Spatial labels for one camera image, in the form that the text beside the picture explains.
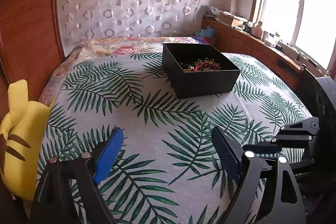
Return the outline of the black jewelry box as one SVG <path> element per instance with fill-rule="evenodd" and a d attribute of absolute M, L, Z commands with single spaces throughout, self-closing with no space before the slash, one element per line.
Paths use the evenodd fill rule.
<path fill-rule="evenodd" d="M 179 65 L 179 62 L 193 64 L 206 58 L 219 63 L 221 70 L 184 72 Z M 208 44 L 165 43 L 162 65 L 180 99 L 230 92 L 240 75 L 233 62 Z"/>

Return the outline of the tangled jewelry pile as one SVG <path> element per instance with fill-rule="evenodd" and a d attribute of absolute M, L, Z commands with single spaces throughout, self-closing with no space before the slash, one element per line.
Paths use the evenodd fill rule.
<path fill-rule="evenodd" d="M 180 67 L 184 72 L 204 72 L 204 71 L 220 71 L 221 66 L 213 59 L 208 58 L 204 60 L 195 61 L 193 64 L 179 62 Z"/>

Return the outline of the palm leaf print bedsheet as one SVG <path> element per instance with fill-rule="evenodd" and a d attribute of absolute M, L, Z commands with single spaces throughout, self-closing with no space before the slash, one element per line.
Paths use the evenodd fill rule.
<path fill-rule="evenodd" d="M 240 69 L 229 93 L 179 99 L 159 52 L 86 57 L 62 64 L 38 173 L 49 158 L 75 159 L 115 127 L 124 142 L 99 188 L 118 223 L 218 223 L 235 191 L 211 141 L 220 126 L 240 144 L 272 139 L 310 112 L 260 61 Z"/>

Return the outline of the yellow plush toy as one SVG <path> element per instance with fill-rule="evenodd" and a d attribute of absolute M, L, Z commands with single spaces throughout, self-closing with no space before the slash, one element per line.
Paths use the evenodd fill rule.
<path fill-rule="evenodd" d="M 31 201 L 51 108 L 28 99 L 26 80 L 10 84 L 7 95 L 9 112 L 1 121 L 1 179 L 13 195 Z"/>

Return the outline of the floral quilt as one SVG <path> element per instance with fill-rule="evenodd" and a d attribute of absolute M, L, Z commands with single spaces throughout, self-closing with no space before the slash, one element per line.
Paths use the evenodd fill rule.
<path fill-rule="evenodd" d="M 208 44 L 209 42 L 199 37 L 122 37 L 115 39 L 99 38 L 84 41 L 76 46 L 66 59 L 54 70 L 38 101 L 48 107 L 51 106 L 71 69 L 82 61 L 96 57 L 160 52 L 163 50 L 163 43 Z"/>

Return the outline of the wooden sideboard cabinet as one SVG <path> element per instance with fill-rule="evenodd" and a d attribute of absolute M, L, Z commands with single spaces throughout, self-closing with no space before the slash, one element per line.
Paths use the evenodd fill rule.
<path fill-rule="evenodd" d="M 306 60 L 295 62 L 276 48 L 265 45 L 252 35 L 226 26 L 221 22 L 204 17 L 202 29 L 207 27 L 215 30 L 214 38 L 210 43 L 224 53 L 239 53 L 250 55 L 272 70 L 292 90 L 295 90 L 302 78 L 301 66 L 306 67 L 314 77 L 323 74 Z"/>

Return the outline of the pink bottle on sideboard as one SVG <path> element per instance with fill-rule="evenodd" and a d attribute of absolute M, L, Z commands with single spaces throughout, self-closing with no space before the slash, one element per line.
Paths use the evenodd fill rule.
<path fill-rule="evenodd" d="M 252 35 L 255 36 L 258 39 L 262 39 L 263 36 L 263 22 L 258 21 L 258 23 L 255 23 L 255 25 L 252 27 Z"/>

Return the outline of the blue tissue box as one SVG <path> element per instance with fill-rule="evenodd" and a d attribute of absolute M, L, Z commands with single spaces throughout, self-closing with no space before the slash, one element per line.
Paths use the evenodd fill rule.
<path fill-rule="evenodd" d="M 206 28 L 201 29 L 199 32 L 195 34 L 196 37 L 203 37 L 203 38 L 212 38 L 215 36 L 215 29 L 213 28 Z"/>

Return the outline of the brown wooden wardrobe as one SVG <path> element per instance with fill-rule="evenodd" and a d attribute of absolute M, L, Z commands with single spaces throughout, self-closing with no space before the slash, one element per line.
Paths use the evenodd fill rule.
<path fill-rule="evenodd" d="M 56 0 L 1 0 L 1 116 L 9 84 L 25 79 L 35 101 L 63 59 Z"/>

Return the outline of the cardboard box on sideboard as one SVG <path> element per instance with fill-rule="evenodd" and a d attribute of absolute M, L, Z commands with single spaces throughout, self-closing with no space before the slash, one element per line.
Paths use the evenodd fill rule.
<path fill-rule="evenodd" d="M 247 19 L 240 16 L 232 15 L 231 13 L 226 11 L 222 11 L 218 14 L 218 20 L 232 27 L 240 27 L 244 23 L 248 22 Z"/>

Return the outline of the window with white frame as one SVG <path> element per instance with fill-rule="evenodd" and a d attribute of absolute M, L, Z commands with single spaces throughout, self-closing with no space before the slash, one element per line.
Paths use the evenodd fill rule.
<path fill-rule="evenodd" d="M 278 35 L 322 73 L 332 74 L 335 0 L 253 0 L 249 19 L 262 21 L 264 30 Z"/>

